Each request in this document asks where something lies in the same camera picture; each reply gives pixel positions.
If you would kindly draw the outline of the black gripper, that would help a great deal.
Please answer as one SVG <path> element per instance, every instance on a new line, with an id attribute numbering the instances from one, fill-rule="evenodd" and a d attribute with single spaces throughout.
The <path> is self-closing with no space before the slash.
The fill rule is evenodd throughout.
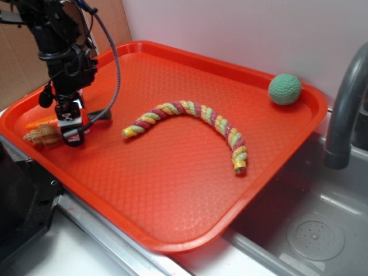
<path id="1" fill-rule="evenodd" d="M 39 105 L 42 108 L 49 108 L 53 100 L 70 101 L 78 90 L 90 86 L 98 64 L 98 60 L 90 57 L 87 51 L 47 53 L 45 62 L 49 81 L 39 95 Z M 89 129 L 77 131 L 88 122 L 83 99 L 70 102 L 66 110 L 62 109 L 61 104 L 57 104 L 55 112 L 65 144 L 69 147 L 81 146 L 85 135 L 90 132 Z"/>

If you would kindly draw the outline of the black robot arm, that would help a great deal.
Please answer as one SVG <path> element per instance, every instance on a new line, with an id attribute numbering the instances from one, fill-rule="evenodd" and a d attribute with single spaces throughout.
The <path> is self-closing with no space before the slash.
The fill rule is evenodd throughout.
<path id="1" fill-rule="evenodd" d="M 88 41 L 78 43 L 79 24 L 64 10 L 61 1 L 9 1 L 17 11 L 2 11 L 1 23 L 25 25 L 39 49 L 38 57 L 48 68 L 49 82 L 39 96 L 39 105 L 55 103 L 63 141 L 70 147 L 83 144 L 85 126 L 81 90 L 90 86 L 97 72 Z"/>

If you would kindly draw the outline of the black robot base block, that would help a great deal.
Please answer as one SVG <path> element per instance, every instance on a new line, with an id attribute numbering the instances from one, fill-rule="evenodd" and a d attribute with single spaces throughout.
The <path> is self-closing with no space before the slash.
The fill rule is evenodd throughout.
<path id="1" fill-rule="evenodd" d="M 1 144 L 1 265 L 51 226 L 60 182 L 35 160 L 15 161 Z"/>

